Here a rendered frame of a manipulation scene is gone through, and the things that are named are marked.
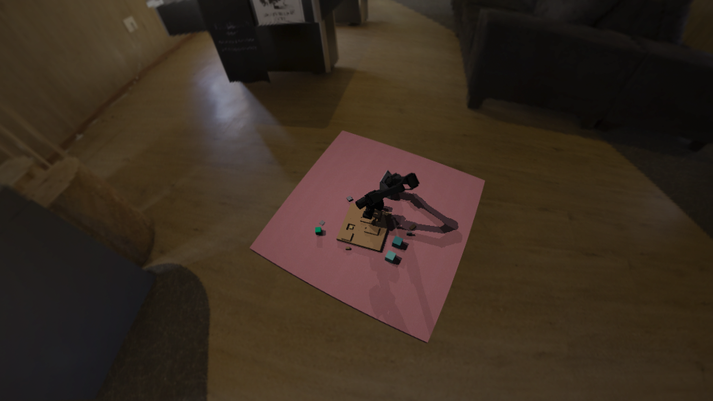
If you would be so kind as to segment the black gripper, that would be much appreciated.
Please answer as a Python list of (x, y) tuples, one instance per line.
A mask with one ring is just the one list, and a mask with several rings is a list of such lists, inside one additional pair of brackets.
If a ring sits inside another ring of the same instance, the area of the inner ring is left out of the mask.
[(365, 206), (365, 211), (363, 212), (363, 218), (372, 219), (373, 213), (374, 213), (373, 205), (370, 206), (368, 204)]

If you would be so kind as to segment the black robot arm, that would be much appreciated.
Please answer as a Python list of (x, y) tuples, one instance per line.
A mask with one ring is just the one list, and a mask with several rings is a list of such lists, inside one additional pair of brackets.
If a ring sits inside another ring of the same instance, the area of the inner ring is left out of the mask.
[[(356, 205), (359, 209), (364, 208), (366, 205), (373, 205), (373, 210), (377, 209), (382, 211), (384, 207), (383, 199), (387, 196), (391, 196), (396, 193), (404, 192), (405, 190), (412, 190), (416, 188), (419, 184), (416, 175), (414, 173), (408, 174), (407, 176), (401, 176), (400, 174), (393, 173), (388, 176), (384, 183), (389, 187), (385, 190), (374, 190), (365, 195), (365, 197), (356, 200)], [(408, 184), (409, 189), (405, 189), (403, 184)], [(394, 186), (393, 186), (394, 185)]]

